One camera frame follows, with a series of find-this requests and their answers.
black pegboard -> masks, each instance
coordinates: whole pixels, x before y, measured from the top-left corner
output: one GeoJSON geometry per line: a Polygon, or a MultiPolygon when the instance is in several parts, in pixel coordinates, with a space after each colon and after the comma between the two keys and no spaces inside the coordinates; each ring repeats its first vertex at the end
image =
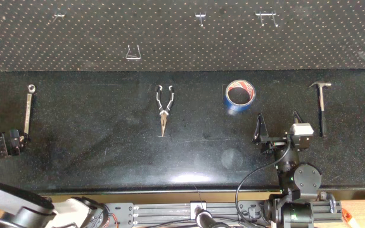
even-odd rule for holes
{"type": "Polygon", "coordinates": [[[365,1],[0,0],[1,71],[301,68],[365,68],[365,1]]]}

black tabletop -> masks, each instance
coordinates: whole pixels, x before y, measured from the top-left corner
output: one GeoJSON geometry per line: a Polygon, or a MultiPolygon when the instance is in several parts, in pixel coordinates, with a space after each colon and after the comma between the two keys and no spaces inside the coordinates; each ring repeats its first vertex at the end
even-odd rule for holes
{"type": "MultiPolygon", "coordinates": [[[[322,171],[322,188],[365,189],[365,70],[2,73],[0,131],[23,129],[29,84],[37,88],[32,141],[20,156],[0,160],[5,184],[38,193],[230,191],[273,161],[252,143],[257,114],[270,136],[283,136],[296,110],[315,130],[300,159],[322,171]],[[256,90],[241,113],[223,101],[236,79],[256,90]],[[319,137],[317,90],[308,88],[317,80],[332,83],[324,89],[328,140],[319,137]],[[156,85],[175,90],[164,137],[156,85]]],[[[243,188],[277,189],[274,169],[243,188]]]]}

wrench head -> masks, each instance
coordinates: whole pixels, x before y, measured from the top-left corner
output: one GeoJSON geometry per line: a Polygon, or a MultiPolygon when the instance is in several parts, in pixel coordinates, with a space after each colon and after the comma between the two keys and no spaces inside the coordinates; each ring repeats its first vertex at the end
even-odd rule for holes
{"type": "Polygon", "coordinates": [[[310,85],[309,87],[312,87],[314,85],[317,85],[318,87],[324,87],[324,86],[329,87],[329,86],[332,86],[332,83],[323,82],[323,81],[316,81],[316,82],[312,83],[312,85],[310,85]]]}

